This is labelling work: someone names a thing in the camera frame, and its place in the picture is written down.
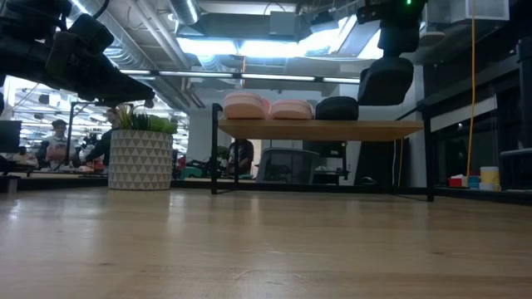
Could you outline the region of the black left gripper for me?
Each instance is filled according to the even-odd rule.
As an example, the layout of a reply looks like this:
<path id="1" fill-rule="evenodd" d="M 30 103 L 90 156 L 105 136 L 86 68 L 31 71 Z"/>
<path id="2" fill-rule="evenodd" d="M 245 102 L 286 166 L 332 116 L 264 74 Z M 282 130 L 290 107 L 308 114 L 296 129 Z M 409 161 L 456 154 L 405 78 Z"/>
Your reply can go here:
<path id="1" fill-rule="evenodd" d="M 83 100 L 153 100 L 154 90 L 120 72 L 105 55 L 83 63 L 83 40 L 56 33 L 49 43 L 1 34 L 1 81 L 15 76 L 54 89 L 76 90 Z"/>

